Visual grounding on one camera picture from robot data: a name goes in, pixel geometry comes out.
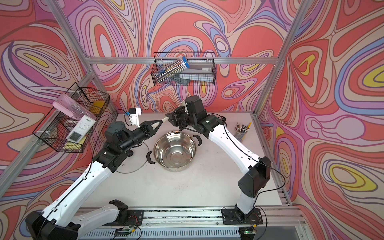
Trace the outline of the stainless steel pot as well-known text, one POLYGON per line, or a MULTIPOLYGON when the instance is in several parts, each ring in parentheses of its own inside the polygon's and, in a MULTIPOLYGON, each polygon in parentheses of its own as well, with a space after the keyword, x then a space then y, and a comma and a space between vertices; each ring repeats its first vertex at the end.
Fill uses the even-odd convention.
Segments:
POLYGON ((199 135, 190 136, 181 131, 161 136, 152 151, 146 154, 149 164, 158 164, 170 172, 181 172, 192 164, 197 149, 203 143, 199 135))

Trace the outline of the glass pot lid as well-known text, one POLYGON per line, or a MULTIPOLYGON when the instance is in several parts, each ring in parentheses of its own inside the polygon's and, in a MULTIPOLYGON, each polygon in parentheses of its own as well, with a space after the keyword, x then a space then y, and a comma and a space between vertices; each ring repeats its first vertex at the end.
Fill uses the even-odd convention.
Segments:
POLYGON ((146 155, 150 151, 146 142, 139 144, 131 149, 133 151, 132 156, 127 157, 123 163, 116 170, 119 174, 131 174, 140 170, 146 163, 146 155))

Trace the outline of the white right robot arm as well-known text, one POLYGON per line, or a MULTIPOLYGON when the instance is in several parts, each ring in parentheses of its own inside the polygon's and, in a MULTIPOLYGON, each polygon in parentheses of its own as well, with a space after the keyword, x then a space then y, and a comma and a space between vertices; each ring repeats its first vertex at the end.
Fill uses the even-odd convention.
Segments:
POLYGON ((191 129, 219 146, 244 174, 238 181, 240 199, 235 205, 239 218, 252 214, 258 193, 270 180, 271 161, 261 158, 247 149, 228 130, 224 117, 209 114, 198 96, 186 98, 170 113, 168 121, 180 130, 191 129))

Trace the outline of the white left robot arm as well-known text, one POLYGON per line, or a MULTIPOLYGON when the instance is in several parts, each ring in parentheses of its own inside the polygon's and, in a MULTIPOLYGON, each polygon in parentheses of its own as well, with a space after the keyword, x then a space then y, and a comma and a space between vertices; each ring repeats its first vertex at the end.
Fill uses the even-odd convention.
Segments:
POLYGON ((75 214, 94 190, 120 167, 131 149, 154 136, 162 123, 162 120, 145 121, 132 131, 124 122, 111 123, 105 131, 103 148, 83 174, 44 210, 28 214, 26 224, 32 238, 77 240, 105 224, 126 224, 134 220, 127 205, 118 200, 112 200, 83 217, 75 218, 75 214))

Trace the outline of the yellow object in basket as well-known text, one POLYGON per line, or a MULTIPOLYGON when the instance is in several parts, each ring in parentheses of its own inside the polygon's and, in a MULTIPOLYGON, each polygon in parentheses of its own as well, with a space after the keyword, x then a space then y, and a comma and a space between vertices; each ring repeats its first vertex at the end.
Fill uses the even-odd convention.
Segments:
POLYGON ((90 112, 95 116, 99 115, 105 105, 105 101, 94 101, 90 107, 90 112))

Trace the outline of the white box in basket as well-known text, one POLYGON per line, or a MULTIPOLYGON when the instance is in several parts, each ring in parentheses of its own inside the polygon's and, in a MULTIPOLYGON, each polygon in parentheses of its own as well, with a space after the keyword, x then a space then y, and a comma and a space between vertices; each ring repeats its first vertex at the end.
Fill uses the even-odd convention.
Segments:
POLYGON ((181 79, 202 82, 212 82, 214 76, 212 63, 189 63, 189 68, 179 74, 181 79))

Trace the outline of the pack of pencils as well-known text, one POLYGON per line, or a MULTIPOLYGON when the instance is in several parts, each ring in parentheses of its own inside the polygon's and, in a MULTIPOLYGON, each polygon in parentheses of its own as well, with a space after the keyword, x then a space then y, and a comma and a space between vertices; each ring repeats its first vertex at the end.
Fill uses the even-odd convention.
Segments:
POLYGON ((159 63, 156 64, 156 67, 158 68, 155 72, 155 80, 157 83, 170 81, 175 75, 190 68, 186 57, 178 58, 166 64, 159 63))

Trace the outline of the white calculator device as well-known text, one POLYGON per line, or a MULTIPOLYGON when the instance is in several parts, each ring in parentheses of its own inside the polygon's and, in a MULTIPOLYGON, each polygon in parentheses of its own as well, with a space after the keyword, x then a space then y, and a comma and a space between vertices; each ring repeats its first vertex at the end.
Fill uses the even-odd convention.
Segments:
POLYGON ((73 143, 79 143, 95 123, 96 121, 93 118, 84 115, 67 136, 67 140, 73 143))

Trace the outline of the pink case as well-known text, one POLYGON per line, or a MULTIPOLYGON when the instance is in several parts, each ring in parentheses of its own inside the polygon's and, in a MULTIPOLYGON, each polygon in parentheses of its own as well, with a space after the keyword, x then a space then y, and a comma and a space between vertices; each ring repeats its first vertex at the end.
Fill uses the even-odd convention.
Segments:
POLYGON ((53 102, 53 107, 75 120, 80 120, 87 114, 86 109, 67 94, 60 95, 53 102))

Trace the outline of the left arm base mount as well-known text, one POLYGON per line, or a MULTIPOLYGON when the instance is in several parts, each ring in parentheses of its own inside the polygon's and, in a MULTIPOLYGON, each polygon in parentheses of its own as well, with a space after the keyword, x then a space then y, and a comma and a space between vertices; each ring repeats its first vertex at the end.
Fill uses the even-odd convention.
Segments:
POLYGON ((109 204, 118 208, 117 218, 104 226, 133 226, 142 225, 144 210, 129 210, 128 206, 119 200, 112 200, 109 204))

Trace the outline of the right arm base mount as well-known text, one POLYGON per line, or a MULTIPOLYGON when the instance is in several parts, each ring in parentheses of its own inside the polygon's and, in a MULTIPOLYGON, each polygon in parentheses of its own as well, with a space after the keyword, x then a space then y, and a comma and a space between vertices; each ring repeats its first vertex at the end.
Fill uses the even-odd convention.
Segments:
POLYGON ((235 206, 234 208, 221 208, 224 225, 261 225, 264 223, 261 210, 253 207, 248 214, 244 214, 235 206))

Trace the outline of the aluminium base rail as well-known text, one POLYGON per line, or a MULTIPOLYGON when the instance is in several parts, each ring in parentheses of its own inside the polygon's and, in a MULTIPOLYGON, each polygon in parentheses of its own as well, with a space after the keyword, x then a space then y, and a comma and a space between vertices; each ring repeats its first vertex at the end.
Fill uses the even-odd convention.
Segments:
POLYGON ((297 207, 264 206, 256 227, 224 225, 224 207, 144 208, 141 226, 133 233, 99 227, 84 240, 312 240, 313 234, 297 207))

